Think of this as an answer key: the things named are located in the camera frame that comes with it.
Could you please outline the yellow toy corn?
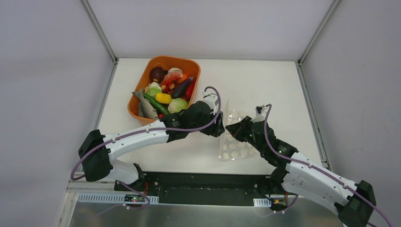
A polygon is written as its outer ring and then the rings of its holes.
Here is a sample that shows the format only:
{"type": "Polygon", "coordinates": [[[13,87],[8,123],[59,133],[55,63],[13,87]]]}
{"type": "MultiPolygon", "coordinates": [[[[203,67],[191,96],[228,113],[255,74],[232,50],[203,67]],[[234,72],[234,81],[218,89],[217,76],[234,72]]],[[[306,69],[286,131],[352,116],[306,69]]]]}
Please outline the yellow toy corn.
{"type": "Polygon", "coordinates": [[[172,101],[172,97],[170,94],[165,93],[156,93],[155,100],[161,104],[170,104],[172,101]]]}

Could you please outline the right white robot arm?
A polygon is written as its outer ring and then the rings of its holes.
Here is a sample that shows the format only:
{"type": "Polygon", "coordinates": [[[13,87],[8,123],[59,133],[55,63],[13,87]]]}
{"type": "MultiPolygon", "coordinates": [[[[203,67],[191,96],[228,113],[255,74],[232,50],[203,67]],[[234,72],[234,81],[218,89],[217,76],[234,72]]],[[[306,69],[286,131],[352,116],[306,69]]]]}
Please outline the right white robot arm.
{"type": "Polygon", "coordinates": [[[226,126],[239,142],[252,145],[262,158],[275,167],[268,186],[275,194],[284,190],[322,205],[348,227],[366,227],[376,205],[373,187],[356,183],[321,167],[292,145],[278,139],[263,121],[249,116],[226,126]]]}

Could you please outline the clear zip top bag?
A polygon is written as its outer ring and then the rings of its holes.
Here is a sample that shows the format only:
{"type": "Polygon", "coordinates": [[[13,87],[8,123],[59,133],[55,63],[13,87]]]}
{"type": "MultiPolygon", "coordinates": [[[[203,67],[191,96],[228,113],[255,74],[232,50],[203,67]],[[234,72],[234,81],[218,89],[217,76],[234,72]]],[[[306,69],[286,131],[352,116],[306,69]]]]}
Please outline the clear zip top bag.
{"type": "MultiPolygon", "coordinates": [[[[239,123],[247,116],[246,112],[230,109],[229,100],[223,111],[223,125],[239,123]]],[[[247,142],[239,142],[227,130],[220,136],[219,160],[227,162],[249,159],[256,156],[256,149],[247,142]]]]}

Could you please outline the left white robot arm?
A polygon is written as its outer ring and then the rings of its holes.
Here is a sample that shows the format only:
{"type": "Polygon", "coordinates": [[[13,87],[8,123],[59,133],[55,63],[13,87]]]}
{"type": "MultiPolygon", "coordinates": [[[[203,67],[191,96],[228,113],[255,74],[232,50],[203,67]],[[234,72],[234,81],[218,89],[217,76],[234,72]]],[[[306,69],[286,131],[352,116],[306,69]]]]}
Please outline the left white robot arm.
{"type": "Polygon", "coordinates": [[[88,182],[111,178],[125,183],[132,191],[144,186],[137,167],[118,160],[118,157],[156,144],[185,139],[190,133],[218,137],[224,131],[219,121],[220,101],[198,101],[188,109],[171,113],[146,126],[114,134],[91,131],[78,150],[83,178],[88,182]]]}

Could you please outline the white toy cauliflower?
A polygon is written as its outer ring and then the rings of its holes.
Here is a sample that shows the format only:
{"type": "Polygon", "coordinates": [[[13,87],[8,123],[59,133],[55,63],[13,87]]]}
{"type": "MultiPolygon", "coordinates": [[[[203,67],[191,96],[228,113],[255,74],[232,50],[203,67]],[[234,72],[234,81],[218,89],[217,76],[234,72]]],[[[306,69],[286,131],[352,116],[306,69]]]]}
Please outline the white toy cauliflower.
{"type": "Polygon", "coordinates": [[[155,97],[156,94],[162,93],[162,88],[157,82],[152,82],[147,87],[145,87],[145,93],[151,97],[155,97]]]}

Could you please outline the grey toy fish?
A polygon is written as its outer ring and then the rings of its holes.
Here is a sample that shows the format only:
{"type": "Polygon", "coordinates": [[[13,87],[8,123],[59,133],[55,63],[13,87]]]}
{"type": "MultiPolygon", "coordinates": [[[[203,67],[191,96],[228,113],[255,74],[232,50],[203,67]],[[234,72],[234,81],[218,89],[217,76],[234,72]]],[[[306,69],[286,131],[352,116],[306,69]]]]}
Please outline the grey toy fish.
{"type": "Polygon", "coordinates": [[[142,89],[136,92],[132,92],[132,94],[139,99],[143,117],[152,120],[157,120],[158,119],[157,111],[151,105],[151,103],[144,97],[144,92],[142,91],[142,89]]]}

